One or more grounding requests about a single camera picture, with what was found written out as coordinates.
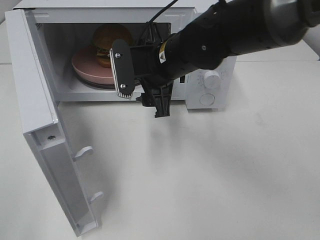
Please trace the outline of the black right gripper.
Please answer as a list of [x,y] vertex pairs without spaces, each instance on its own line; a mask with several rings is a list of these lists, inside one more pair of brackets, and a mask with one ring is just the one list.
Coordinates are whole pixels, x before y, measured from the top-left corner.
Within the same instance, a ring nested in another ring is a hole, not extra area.
[[175,74],[160,60],[161,46],[170,36],[171,24],[156,22],[147,27],[137,45],[117,39],[110,49],[116,94],[155,108],[155,118],[170,116]]

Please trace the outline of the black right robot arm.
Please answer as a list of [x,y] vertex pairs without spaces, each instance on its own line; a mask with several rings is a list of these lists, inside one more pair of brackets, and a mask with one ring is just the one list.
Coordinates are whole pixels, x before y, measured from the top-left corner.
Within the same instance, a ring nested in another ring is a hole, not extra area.
[[116,94],[154,107],[157,118],[170,115],[173,82],[196,70],[214,70],[230,56],[298,43],[320,23],[317,0],[220,0],[168,38],[148,21],[134,46],[123,39],[109,51]]

